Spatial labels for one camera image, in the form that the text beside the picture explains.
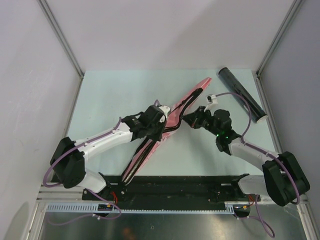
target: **black cylinder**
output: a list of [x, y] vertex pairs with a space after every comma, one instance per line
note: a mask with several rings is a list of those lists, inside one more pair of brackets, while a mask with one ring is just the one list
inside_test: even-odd
[[[242, 96], [250, 107], [251, 112], [251, 119], [255, 123], [262, 122], [268, 116], [265, 111], [260, 107], [260, 105], [254, 100], [254, 98], [249, 94], [249, 92], [245, 89], [244, 86], [238, 81], [238, 79], [232, 74], [232, 72], [227, 68], [224, 67], [218, 72], [218, 76], [229, 89], [230, 92], [239, 94]], [[238, 103], [245, 109], [248, 113], [248, 109], [244, 101], [237, 96], [234, 96]]]

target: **white wall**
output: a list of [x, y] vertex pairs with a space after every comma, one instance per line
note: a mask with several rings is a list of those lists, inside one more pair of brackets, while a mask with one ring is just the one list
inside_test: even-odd
[[320, 1], [307, 0], [262, 73], [283, 148], [308, 178], [320, 226]]
[[48, 0], [85, 70], [256, 70], [293, 0]]
[[18, 240], [79, 79], [37, 1], [0, 1], [0, 34], [0, 239]]

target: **purple cable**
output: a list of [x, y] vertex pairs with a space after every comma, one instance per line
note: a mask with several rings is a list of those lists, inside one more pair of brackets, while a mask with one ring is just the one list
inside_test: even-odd
[[[60, 157], [58, 157], [58, 159], [57, 159], [56, 161], [54, 161], [54, 163], [49, 167], [49, 169], [48, 169], [48, 170], [46, 171], [46, 173], [44, 174], [43, 181], [42, 181], [43, 185], [44, 185], [45, 187], [47, 187], [47, 188], [53, 188], [53, 187], [56, 187], [56, 186], [60, 185], [60, 184], [61, 184], [60, 182], [59, 182], [59, 183], [55, 183], [55, 184], [51, 184], [51, 185], [47, 184], [48, 176], [49, 176], [50, 172], [54, 169], [54, 167], [55, 167], [62, 159], [64, 159], [65, 156], [67, 156], [68, 154], [72, 153], [73, 151], [75, 151], [75, 150], [83, 147], [86, 143], [92, 143], [92, 142], [94, 142], [94, 141], [97, 141], [97, 140], [99, 140], [99, 139], [101, 139], [101, 138], [104, 138], [104, 137], [110, 135], [114, 130], [116, 130], [116, 129], [119, 127], [120, 123], [121, 123], [121, 117], [119, 117], [118, 123], [115, 125], [115, 127], [114, 127], [112, 130], [110, 130], [110, 131], [108, 131], [108, 132], [106, 132], [106, 133], [104, 133], [104, 134], [101, 134], [101, 135], [99, 135], [99, 136], [96, 136], [96, 137], [94, 137], [94, 138], [92, 138], [92, 139], [90, 139], [90, 140], [88, 140], [88, 141], [86, 141], [86, 142], [83, 142], [83, 143], [81, 143], [81, 144], [79, 144], [79, 145], [77, 145], [77, 146], [74, 146], [73, 148], [71, 148], [70, 150], [66, 151], [64, 154], [62, 154]], [[114, 216], [114, 217], [104, 217], [104, 216], [95, 215], [95, 214], [93, 214], [93, 213], [92, 213], [92, 214], [91, 214], [91, 213], [88, 213], [88, 214], [84, 214], [84, 215], [78, 216], [78, 217], [76, 217], [76, 218], [74, 218], [74, 219], [72, 219], [72, 220], [69, 220], [69, 221], [67, 221], [67, 222], [62, 222], [62, 223], [54, 223], [54, 222], [51, 222], [50, 219], [47, 217], [47, 219], [46, 219], [47, 222], [48, 222], [49, 224], [51, 224], [51, 225], [54, 225], [54, 226], [63, 226], [63, 225], [71, 224], [71, 223], [73, 223], [73, 222], [75, 222], [75, 221], [77, 221], [77, 220], [79, 220], [79, 219], [86, 218], [86, 217], [89, 217], [89, 216], [94, 216], [94, 217], [97, 217], [98, 219], [105, 219], [105, 220], [112, 220], [112, 219], [117, 219], [118, 217], [120, 217], [120, 215], [122, 214], [122, 212], [121, 212], [121, 209], [120, 209], [117, 205], [115, 205], [113, 202], [107, 201], [106, 199], [100, 197], [98, 194], [96, 194], [95, 192], [91, 191], [90, 189], [88, 189], [88, 191], [89, 191], [92, 195], [94, 195], [95, 197], [97, 197], [98, 199], [100, 199], [101, 201], [104, 201], [104, 202], [106, 202], [106, 203], [114, 206], [114, 207], [119, 211], [119, 214], [116, 215], [116, 216]]]
[[248, 147], [250, 147], [250, 148], [252, 148], [254, 150], [257, 150], [258, 152], [260, 152], [262, 154], [265, 154], [266, 156], [274, 159], [280, 165], [280, 167], [285, 172], [285, 174], [287, 175], [290, 183], [293, 186], [293, 189], [294, 189], [294, 192], [295, 192], [295, 195], [296, 195], [296, 202], [293, 202], [293, 204], [298, 205], [300, 203], [300, 194], [299, 194], [299, 191], [298, 191], [298, 188], [297, 188], [297, 185], [296, 185], [294, 179], [290, 175], [290, 173], [289, 173], [288, 169], [285, 167], [285, 165], [276, 156], [273, 156], [271, 153], [265, 151], [264, 149], [261, 149], [260, 147], [254, 146], [254, 145], [252, 145], [250, 143], [247, 143], [245, 141], [245, 139], [244, 139], [245, 134], [248, 132], [248, 130], [250, 128], [250, 125], [251, 125], [251, 110], [250, 110], [250, 106], [249, 106], [248, 102], [245, 100], [245, 98], [243, 96], [241, 96], [241, 95], [239, 95], [237, 93], [234, 93], [234, 92], [224, 92], [224, 93], [217, 94], [215, 96], [216, 97], [220, 97], [220, 96], [223, 96], [223, 95], [234, 95], [234, 96], [237, 96], [238, 98], [240, 98], [245, 103], [246, 108], [247, 108], [248, 113], [249, 113], [249, 123], [248, 123], [248, 126], [246, 127], [246, 129], [244, 130], [244, 132], [241, 135], [241, 142], [244, 145], [247, 145]]
[[154, 101], [154, 104], [153, 104], [153, 105], [156, 105], [156, 106], [158, 107], [158, 106], [160, 106], [161, 104], [160, 104], [159, 100], [156, 99], [156, 100]]
[[81, 216], [78, 216], [78, 217], [75, 217], [74, 219], [70, 220], [70, 221], [66, 221], [66, 222], [62, 222], [62, 223], [55, 223], [55, 222], [52, 222], [48, 216], [46, 216], [46, 221], [50, 224], [50, 225], [53, 225], [53, 226], [63, 226], [63, 225], [68, 225], [68, 224], [71, 224], [79, 219], [82, 219], [82, 218], [86, 218], [86, 217], [90, 217], [92, 216], [93, 214], [92, 213], [88, 213], [88, 214], [84, 214], [84, 215], [81, 215]]
[[118, 217], [121, 216], [121, 214], [122, 214], [121, 209], [120, 209], [117, 205], [115, 205], [113, 202], [110, 202], [110, 201], [105, 200], [104, 198], [102, 198], [101, 196], [99, 196], [99, 195], [96, 194], [95, 192], [91, 191], [90, 189], [88, 189], [88, 191], [89, 191], [93, 196], [95, 196], [96, 198], [100, 199], [101, 201], [106, 202], [107, 204], [110, 204], [110, 205], [114, 206], [114, 208], [116, 208], [116, 209], [119, 211], [119, 214], [116, 215], [116, 216], [113, 216], [113, 217], [100, 216], [101, 219], [112, 220], [112, 219], [117, 219]]
[[[279, 165], [280, 167], [283, 169], [283, 171], [285, 172], [285, 174], [287, 175], [290, 183], [292, 184], [293, 186], [293, 189], [294, 189], [294, 192], [295, 192], [295, 195], [296, 195], [296, 202], [293, 202], [293, 204], [299, 204], [300, 203], [300, 194], [299, 194], [299, 191], [298, 191], [298, 188], [297, 188], [297, 185], [294, 181], [294, 179], [292, 178], [292, 176], [290, 175], [288, 169], [285, 167], [285, 165], [274, 155], [272, 155], [271, 153], [265, 151], [264, 149], [260, 148], [260, 147], [257, 147], [257, 146], [254, 146], [250, 143], [247, 143], [244, 139], [245, 137], [245, 134], [248, 132], [249, 128], [250, 128], [250, 125], [251, 125], [251, 110], [250, 110], [250, 106], [248, 104], [248, 102], [245, 100], [244, 97], [242, 97], [241, 95], [237, 94], [237, 93], [234, 93], [234, 92], [224, 92], [224, 93], [220, 93], [220, 94], [217, 94], [215, 95], [216, 97], [220, 97], [220, 96], [223, 96], [223, 95], [234, 95], [234, 96], [237, 96], [238, 98], [240, 98], [246, 105], [246, 108], [248, 110], [248, 114], [249, 114], [249, 123], [246, 127], [246, 129], [244, 130], [244, 132], [242, 133], [241, 135], [241, 142], [244, 144], [244, 145], [247, 145], [248, 147], [254, 149], [254, 150], [257, 150], [258, 152], [262, 153], [262, 154], [265, 154], [266, 156], [269, 156], [270, 158], [274, 159]], [[275, 238], [276, 235], [275, 235], [275, 232], [274, 230], [271, 228], [271, 226], [266, 223], [264, 221], [264, 219], [262, 218], [261, 214], [260, 214], [260, 211], [259, 211], [259, 208], [258, 208], [258, 195], [255, 197], [255, 207], [256, 207], [256, 212], [258, 214], [258, 217], [256, 216], [249, 216], [250, 219], [255, 219], [257, 221], [260, 221], [265, 232], [271, 237], [271, 238]]]
[[99, 196], [98, 194], [96, 194], [95, 192], [91, 191], [90, 189], [88, 189], [88, 191], [94, 195], [96, 198], [100, 199], [101, 201], [104, 201], [106, 202], [107, 204], [110, 204], [111, 206], [113, 206], [115, 209], [117, 209], [119, 211], [119, 214], [116, 215], [116, 216], [113, 216], [113, 217], [107, 217], [107, 216], [99, 216], [99, 215], [96, 215], [94, 213], [88, 213], [88, 214], [83, 214], [81, 216], [78, 216], [78, 217], [75, 217], [74, 219], [71, 219], [69, 221], [66, 221], [66, 222], [62, 222], [62, 223], [55, 223], [55, 222], [52, 222], [49, 217], [46, 217], [46, 221], [50, 224], [50, 225], [53, 225], [53, 226], [64, 226], [64, 225], [68, 225], [68, 224], [71, 224], [79, 219], [82, 219], [82, 218], [86, 218], [86, 217], [96, 217], [98, 219], [105, 219], [105, 220], [113, 220], [113, 219], [117, 219], [121, 216], [122, 212], [121, 212], [121, 209], [116, 205], [114, 204], [113, 202], [110, 202], [104, 198], [102, 198], [101, 196]]
[[256, 208], [256, 212], [258, 214], [258, 217], [257, 216], [247, 216], [247, 217], [238, 217], [236, 214], [234, 214], [234, 216], [236, 216], [238, 219], [241, 219], [241, 220], [245, 220], [245, 219], [254, 219], [254, 220], [257, 220], [259, 221], [265, 232], [272, 238], [274, 239], [276, 237], [276, 234], [275, 234], [275, 231], [272, 229], [272, 227], [262, 218], [261, 214], [260, 214], [260, 210], [258, 208], [258, 198], [259, 198], [259, 195], [256, 195], [255, 196], [255, 208]]
[[77, 146], [74, 146], [73, 148], [71, 148], [70, 150], [66, 151], [64, 154], [62, 154], [60, 157], [58, 157], [57, 160], [54, 161], [54, 163], [49, 167], [49, 169], [44, 174], [43, 181], [42, 181], [43, 186], [45, 186], [46, 188], [53, 188], [53, 187], [59, 186], [61, 184], [60, 182], [59, 183], [55, 183], [55, 184], [51, 184], [51, 185], [47, 184], [48, 176], [51, 173], [51, 171], [54, 169], [54, 167], [62, 159], [64, 159], [67, 155], [69, 155], [73, 151], [83, 147], [86, 143], [90, 144], [90, 143], [92, 143], [94, 141], [97, 141], [97, 140], [99, 140], [101, 138], [104, 138], [104, 137], [108, 136], [109, 134], [111, 134], [114, 130], [116, 130], [119, 127], [120, 123], [121, 123], [121, 117], [119, 117], [118, 123], [115, 125], [115, 127], [112, 130], [110, 130], [110, 131], [108, 131], [108, 132], [106, 132], [104, 134], [101, 134], [100, 136], [96, 136], [96, 137], [94, 137], [94, 138], [92, 138], [92, 139], [90, 139], [90, 140], [88, 140], [86, 142], [83, 142], [83, 143], [81, 143], [81, 144], [79, 144]]
[[258, 208], [258, 198], [259, 198], [259, 195], [256, 195], [255, 196], [255, 209], [256, 209], [256, 213], [258, 214], [258, 217], [256, 216], [252, 216], [251, 218], [252, 219], [255, 219], [255, 220], [258, 220], [261, 222], [265, 232], [271, 237], [271, 238], [275, 238], [276, 237], [276, 234], [275, 234], [275, 231], [271, 228], [271, 226], [265, 222], [265, 220], [262, 218], [261, 214], [260, 214], [260, 210]]

